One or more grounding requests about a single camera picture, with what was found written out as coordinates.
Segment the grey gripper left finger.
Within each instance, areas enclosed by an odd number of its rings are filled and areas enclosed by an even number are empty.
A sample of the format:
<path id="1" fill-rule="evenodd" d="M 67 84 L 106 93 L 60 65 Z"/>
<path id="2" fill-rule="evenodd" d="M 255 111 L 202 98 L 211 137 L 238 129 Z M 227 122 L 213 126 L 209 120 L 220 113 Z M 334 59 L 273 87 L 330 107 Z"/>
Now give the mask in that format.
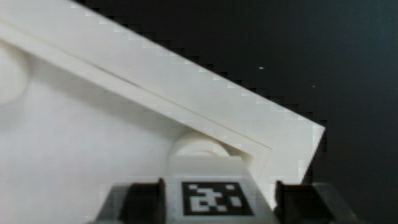
<path id="1" fill-rule="evenodd" d="M 165 224 L 165 182 L 115 185 L 94 224 Z"/>

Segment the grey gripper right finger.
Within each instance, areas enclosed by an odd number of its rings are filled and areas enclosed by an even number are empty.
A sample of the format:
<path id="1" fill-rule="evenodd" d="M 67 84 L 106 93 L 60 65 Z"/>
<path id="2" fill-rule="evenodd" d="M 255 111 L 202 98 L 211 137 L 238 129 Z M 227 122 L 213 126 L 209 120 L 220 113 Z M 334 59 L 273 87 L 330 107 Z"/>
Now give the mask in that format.
<path id="1" fill-rule="evenodd" d="M 342 196 L 326 183 L 275 185 L 280 224 L 362 224 Z"/>

